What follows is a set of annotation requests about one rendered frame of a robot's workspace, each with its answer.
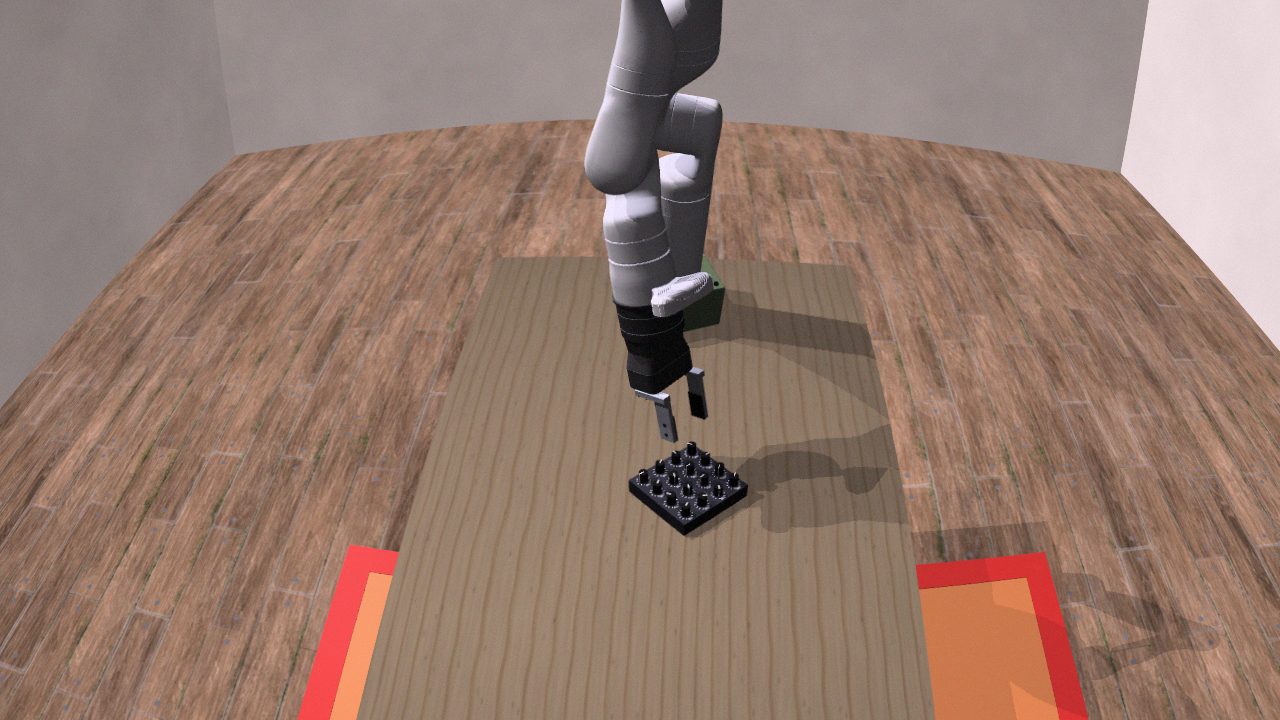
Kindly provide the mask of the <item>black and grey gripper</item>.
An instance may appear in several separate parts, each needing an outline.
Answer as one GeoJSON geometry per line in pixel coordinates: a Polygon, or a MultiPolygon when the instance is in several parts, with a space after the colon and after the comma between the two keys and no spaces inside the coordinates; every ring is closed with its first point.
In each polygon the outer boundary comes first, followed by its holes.
{"type": "Polygon", "coordinates": [[[660,439],[678,441],[668,386],[687,377],[691,415],[707,419],[704,370],[692,366],[684,340],[684,307],[710,293],[712,275],[705,272],[677,277],[668,250],[648,263],[611,264],[612,300],[621,334],[628,348],[627,373],[637,397],[654,401],[660,439]],[[652,299],[653,297],[653,299],[652,299]]]}

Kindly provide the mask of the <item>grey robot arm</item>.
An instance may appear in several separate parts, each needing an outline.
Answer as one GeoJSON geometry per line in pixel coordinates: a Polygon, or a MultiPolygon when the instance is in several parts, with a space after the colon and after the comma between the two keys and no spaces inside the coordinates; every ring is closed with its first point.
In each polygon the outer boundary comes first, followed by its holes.
{"type": "Polygon", "coordinates": [[[722,3],[622,0],[585,156],[588,179],[605,193],[612,263],[648,263],[669,250],[677,277],[701,272],[723,113],[714,99],[676,92],[716,63],[722,3]],[[659,159],[657,149],[677,154],[659,159]]]}

